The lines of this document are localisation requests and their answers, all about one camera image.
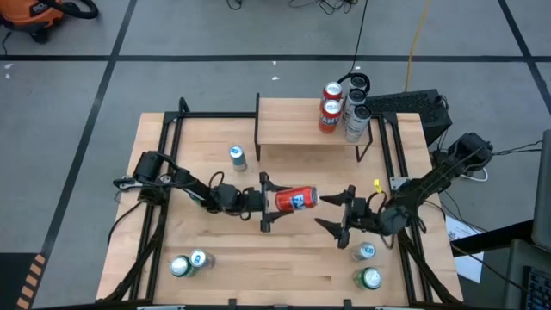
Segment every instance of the wooden shelf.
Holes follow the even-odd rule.
[[[355,143],[348,142],[341,121],[333,133],[319,131],[319,101],[318,98],[259,98],[257,143],[324,146],[369,144],[367,134],[363,134]]]

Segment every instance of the white paper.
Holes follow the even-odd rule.
[[[448,231],[449,241],[466,238],[480,232],[471,228],[467,224],[458,221],[446,215],[446,230]],[[484,252],[474,254],[479,260],[483,260]],[[482,263],[477,262],[469,256],[456,257],[455,268],[457,273],[467,279],[480,283],[480,275],[482,274]]]

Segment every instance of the wooden tabletop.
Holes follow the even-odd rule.
[[[162,114],[141,116],[128,174],[132,174],[142,152],[157,149],[162,119]],[[258,172],[266,171],[278,185],[315,185],[321,195],[333,195],[354,184],[356,195],[367,197],[375,190],[374,179],[380,179],[388,192],[376,121],[372,128],[374,142],[361,163],[349,150],[353,146],[263,146],[263,160],[258,163],[254,160],[254,119],[185,119],[177,162],[203,182],[216,171],[224,171],[225,183],[239,189],[258,189]],[[387,128],[393,149],[391,130]],[[410,177],[421,177],[431,167],[418,115],[399,115],[399,130]],[[245,150],[249,165],[245,172],[232,169],[228,150],[236,144]],[[394,154],[393,162],[397,172]],[[122,196],[117,217],[135,204],[137,194],[134,191]],[[430,200],[439,203],[437,195]],[[371,207],[379,203],[374,200]],[[426,261],[452,295],[462,299],[442,214],[428,204],[419,213],[428,228],[422,235]],[[144,214],[145,207],[137,209],[113,233],[98,298],[108,295],[133,264]],[[349,253],[339,250],[336,240],[313,220],[340,221],[342,215],[342,208],[321,202],[314,209],[279,219],[271,233],[263,233],[257,214],[246,222],[225,214],[209,214],[181,190],[174,189],[154,302],[225,305],[228,299],[236,298],[239,305],[339,306],[343,299],[351,299],[355,306],[407,305],[397,246],[388,250],[378,235],[351,231],[350,245],[368,241],[377,249],[375,258],[352,263]],[[216,256],[214,269],[202,270],[193,278],[174,277],[170,261],[195,248]],[[367,266],[381,271],[383,283],[377,290],[360,290],[351,281],[354,270]],[[147,279],[150,268],[148,264],[143,269],[142,279]],[[413,262],[412,269],[417,298],[422,300],[418,269]],[[142,280],[139,296],[145,296],[145,286]]]
[[[366,146],[367,132],[357,142],[348,142],[344,122],[333,133],[318,129],[320,99],[260,98],[258,104],[259,145]]]

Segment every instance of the yellow clip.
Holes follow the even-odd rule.
[[[379,179],[375,179],[373,185],[375,186],[375,190],[377,191],[377,193],[382,193],[381,186],[379,185]]]

